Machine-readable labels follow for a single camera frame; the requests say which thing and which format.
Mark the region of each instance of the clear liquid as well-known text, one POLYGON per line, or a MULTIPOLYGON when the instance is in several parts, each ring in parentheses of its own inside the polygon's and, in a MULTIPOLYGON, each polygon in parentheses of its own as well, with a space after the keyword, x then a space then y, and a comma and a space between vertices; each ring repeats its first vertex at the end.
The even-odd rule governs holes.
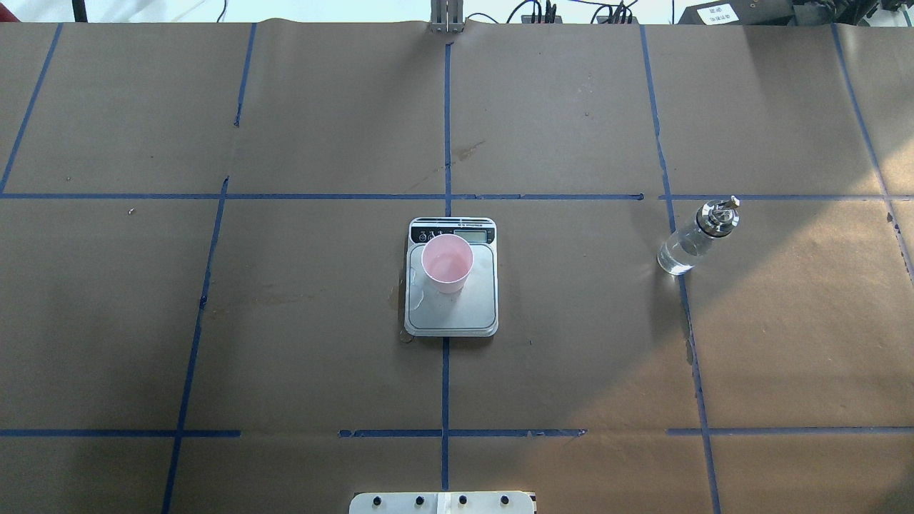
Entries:
POLYGON ((674 233, 657 253, 657 262, 664 271, 681 275, 705 260, 713 240, 698 227, 684 233, 674 233))

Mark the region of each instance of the metal bottle cap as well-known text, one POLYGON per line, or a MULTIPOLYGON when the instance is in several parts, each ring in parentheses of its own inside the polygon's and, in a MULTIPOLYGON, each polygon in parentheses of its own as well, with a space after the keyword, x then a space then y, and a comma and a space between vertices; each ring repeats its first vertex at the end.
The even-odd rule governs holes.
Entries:
POLYGON ((729 235, 739 225, 739 198, 729 200, 711 200, 696 213, 696 223, 705 234, 722 238, 729 235))

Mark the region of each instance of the digital kitchen scale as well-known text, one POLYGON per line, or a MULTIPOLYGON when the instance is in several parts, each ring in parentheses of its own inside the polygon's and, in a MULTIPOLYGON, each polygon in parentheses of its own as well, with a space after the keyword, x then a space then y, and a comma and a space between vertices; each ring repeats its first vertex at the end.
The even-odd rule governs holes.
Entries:
POLYGON ((498 252, 488 218, 416 218, 409 224, 403 326, 413 336, 490 337, 498 330, 498 252), (457 293, 435 289, 422 270, 422 249, 435 236, 461 236, 473 268, 457 293))

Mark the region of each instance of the glass bottle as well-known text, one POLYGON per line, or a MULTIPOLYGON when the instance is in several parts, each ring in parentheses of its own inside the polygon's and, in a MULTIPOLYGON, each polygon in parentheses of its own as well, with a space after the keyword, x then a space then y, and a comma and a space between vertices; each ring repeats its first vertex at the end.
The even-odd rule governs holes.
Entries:
POLYGON ((657 262, 664 271, 681 275, 705 260, 711 244, 727 237, 739 225, 739 198, 711 200, 696 212, 695 219, 673 232, 660 247, 657 262))

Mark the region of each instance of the white label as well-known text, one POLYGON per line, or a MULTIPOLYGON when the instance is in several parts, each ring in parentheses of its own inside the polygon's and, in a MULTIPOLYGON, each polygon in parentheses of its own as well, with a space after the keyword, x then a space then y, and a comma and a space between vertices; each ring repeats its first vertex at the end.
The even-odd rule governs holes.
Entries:
POLYGON ((720 25, 731 21, 739 21, 730 4, 712 5, 704 9, 698 9, 698 15, 701 16, 701 21, 705 22, 705 25, 720 25))

